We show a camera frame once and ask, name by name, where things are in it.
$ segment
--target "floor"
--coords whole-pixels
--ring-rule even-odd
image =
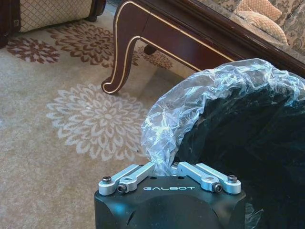
[[[0,225],[92,229],[102,176],[147,158],[141,123],[152,104],[191,75],[136,44],[118,95],[101,91],[113,62],[108,4],[96,22],[18,34],[0,50]]]

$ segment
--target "trash bin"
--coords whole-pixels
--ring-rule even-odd
[[[247,228],[305,228],[301,77],[260,59],[195,73],[152,106],[141,142],[159,176],[174,158],[237,175]]]

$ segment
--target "bolt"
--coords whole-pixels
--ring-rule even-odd
[[[127,187],[124,184],[120,184],[120,185],[118,185],[117,189],[120,194],[124,194],[127,190]]]
[[[220,193],[223,190],[223,187],[220,183],[214,183],[212,190],[216,193]]]
[[[236,183],[237,182],[237,176],[229,175],[228,176],[228,181],[231,182],[231,183]]]
[[[102,182],[103,184],[111,183],[111,176],[104,176]]]

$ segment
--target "dark wood furniture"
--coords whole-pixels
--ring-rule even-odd
[[[89,21],[96,21],[104,11],[106,0],[92,0]],[[8,37],[20,30],[20,0],[0,0],[0,48],[8,43]]]
[[[303,56],[292,56],[287,50],[266,42],[230,20],[228,13],[212,9],[208,2],[123,0],[113,22],[114,68],[112,75],[102,82],[104,92],[113,94],[125,84],[137,40],[149,45],[146,53],[158,49],[196,71],[231,61],[261,58],[279,69],[305,76]]]

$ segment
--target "curved table leg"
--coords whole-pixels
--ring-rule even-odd
[[[108,94],[119,91],[125,84],[132,62],[134,45],[150,15],[132,1],[124,1],[117,9],[114,21],[114,63],[112,74],[102,82],[102,90]]]

